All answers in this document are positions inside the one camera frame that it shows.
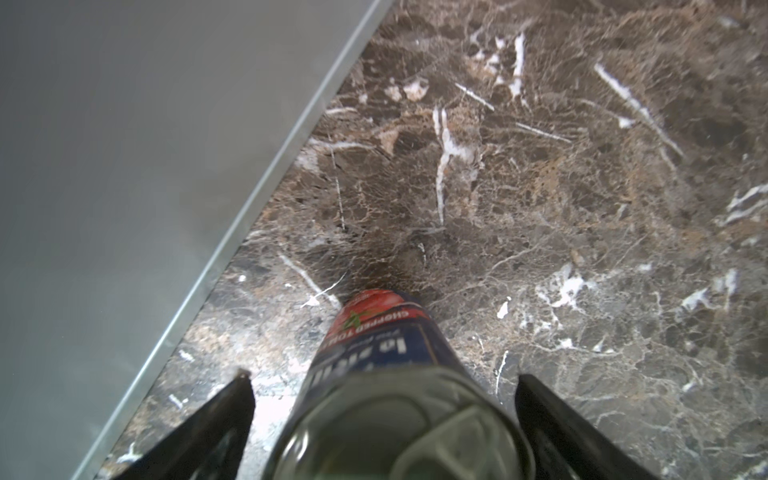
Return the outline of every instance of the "brown marble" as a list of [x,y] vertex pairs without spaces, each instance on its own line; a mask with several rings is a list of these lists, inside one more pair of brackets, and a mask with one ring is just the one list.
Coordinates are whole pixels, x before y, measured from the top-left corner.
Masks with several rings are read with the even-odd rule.
[[767,121],[764,2],[397,2],[101,475],[242,366],[256,478],[387,286],[509,409],[531,372],[662,478],[765,478]]

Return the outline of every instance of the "tin can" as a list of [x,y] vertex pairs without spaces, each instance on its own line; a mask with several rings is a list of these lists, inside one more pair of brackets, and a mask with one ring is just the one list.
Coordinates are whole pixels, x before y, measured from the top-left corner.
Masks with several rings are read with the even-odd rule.
[[532,479],[517,424],[411,296],[365,290],[318,348],[263,477]]

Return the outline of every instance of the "tomato image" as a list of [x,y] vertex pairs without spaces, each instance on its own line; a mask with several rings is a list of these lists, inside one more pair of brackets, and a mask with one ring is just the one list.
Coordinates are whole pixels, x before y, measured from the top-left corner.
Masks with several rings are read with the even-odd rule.
[[329,332],[332,334],[362,325],[366,320],[398,306],[405,300],[391,290],[364,290],[352,298],[339,312]]

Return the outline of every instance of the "red label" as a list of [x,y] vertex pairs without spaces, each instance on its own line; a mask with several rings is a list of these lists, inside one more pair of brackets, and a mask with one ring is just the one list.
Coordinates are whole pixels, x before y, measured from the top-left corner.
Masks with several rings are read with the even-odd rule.
[[374,326],[425,316],[421,306],[391,290],[363,290],[341,309],[319,350],[348,340]]

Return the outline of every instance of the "can lid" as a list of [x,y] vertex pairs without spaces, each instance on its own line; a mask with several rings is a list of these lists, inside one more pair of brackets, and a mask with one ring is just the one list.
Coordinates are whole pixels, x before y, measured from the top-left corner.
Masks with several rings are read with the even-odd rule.
[[350,375],[295,425],[276,480],[501,480],[531,471],[514,426],[442,367]]

